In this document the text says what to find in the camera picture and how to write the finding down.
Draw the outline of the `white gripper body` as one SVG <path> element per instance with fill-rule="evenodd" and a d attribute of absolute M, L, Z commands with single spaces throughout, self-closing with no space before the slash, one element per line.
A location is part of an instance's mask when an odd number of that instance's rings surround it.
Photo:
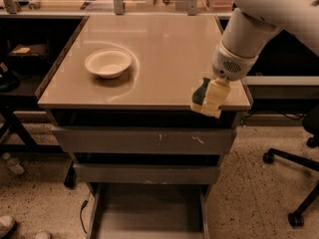
<path fill-rule="evenodd" d="M 231 53 L 219 42 L 212 57 L 212 71 L 219 78 L 238 81 L 249 73 L 256 61 L 257 57 L 242 58 Z"/>

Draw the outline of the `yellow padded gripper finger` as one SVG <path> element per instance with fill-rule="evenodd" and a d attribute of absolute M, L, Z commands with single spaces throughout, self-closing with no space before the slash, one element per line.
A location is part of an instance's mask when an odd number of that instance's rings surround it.
<path fill-rule="evenodd" d="M 202 102 L 201 112 L 204 115 L 220 115 L 221 106 L 230 93 L 229 80 L 216 78 L 210 80 Z"/>

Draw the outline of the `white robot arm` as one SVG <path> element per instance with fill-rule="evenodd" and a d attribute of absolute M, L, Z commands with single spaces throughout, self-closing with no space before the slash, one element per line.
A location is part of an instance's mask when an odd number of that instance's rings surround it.
<path fill-rule="evenodd" d="M 266 44 L 286 31 L 319 54 L 319 0 L 234 0 L 226 29 L 212 57 L 212 78 L 195 106 L 219 117 L 229 83 L 244 78 Z"/>

